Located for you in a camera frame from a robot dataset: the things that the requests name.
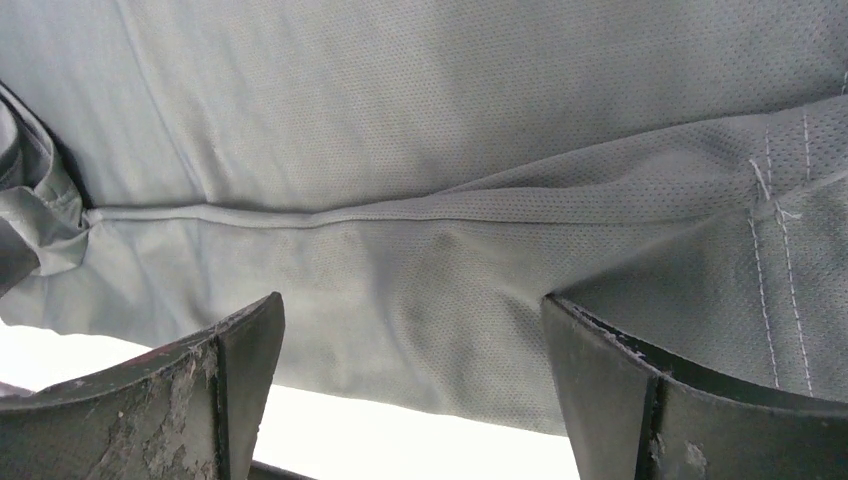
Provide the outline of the dark grey t-shirt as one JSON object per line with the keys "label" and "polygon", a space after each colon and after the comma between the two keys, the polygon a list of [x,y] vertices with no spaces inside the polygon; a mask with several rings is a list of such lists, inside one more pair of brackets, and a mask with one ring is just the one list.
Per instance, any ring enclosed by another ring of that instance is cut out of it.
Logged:
{"label": "dark grey t-shirt", "polygon": [[157,346],[279,292],[277,380],[560,434],[557,291],[847,397],[843,1],[5,1],[7,322]]}

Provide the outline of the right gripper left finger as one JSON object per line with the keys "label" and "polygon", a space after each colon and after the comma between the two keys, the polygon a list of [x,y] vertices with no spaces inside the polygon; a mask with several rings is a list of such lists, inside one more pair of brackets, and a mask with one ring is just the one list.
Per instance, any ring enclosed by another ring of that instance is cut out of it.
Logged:
{"label": "right gripper left finger", "polygon": [[1,400],[5,479],[247,479],[284,338],[278,293],[105,370]]}

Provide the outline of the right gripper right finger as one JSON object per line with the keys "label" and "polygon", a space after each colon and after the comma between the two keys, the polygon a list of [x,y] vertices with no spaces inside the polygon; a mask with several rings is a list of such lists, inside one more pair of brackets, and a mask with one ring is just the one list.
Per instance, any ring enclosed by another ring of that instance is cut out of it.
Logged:
{"label": "right gripper right finger", "polygon": [[847,406],[682,358],[549,295],[541,323],[583,479],[833,479]]}

